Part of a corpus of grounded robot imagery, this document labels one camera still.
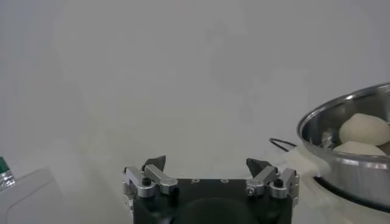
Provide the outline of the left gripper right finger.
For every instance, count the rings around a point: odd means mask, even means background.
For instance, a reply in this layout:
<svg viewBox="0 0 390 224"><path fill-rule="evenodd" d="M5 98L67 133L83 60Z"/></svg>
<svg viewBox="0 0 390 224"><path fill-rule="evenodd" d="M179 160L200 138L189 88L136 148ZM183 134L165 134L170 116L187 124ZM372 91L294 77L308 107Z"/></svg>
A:
<svg viewBox="0 0 390 224"><path fill-rule="evenodd" d="M252 175L246 180L248 196L257 197L268 191L272 198L290 196L293 200L299 199L300 176L294 169L286 168L280 172L269 162L253 158L246 159L246 165Z"/></svg>

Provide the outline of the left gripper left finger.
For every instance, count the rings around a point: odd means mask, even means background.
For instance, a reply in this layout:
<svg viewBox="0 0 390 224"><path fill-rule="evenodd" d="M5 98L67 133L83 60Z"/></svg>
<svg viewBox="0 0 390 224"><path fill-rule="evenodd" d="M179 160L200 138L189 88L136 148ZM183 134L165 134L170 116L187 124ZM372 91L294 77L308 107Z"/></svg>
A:
<svg viewBox="0 0 390 224"><path fill-rule="evenodd" d="M178 191L179 181L164 173L166 156L149 158L139 169L135 166L125 167L122 176L123 195L140 198L152 198L158 192L172 195Z"/></svg>

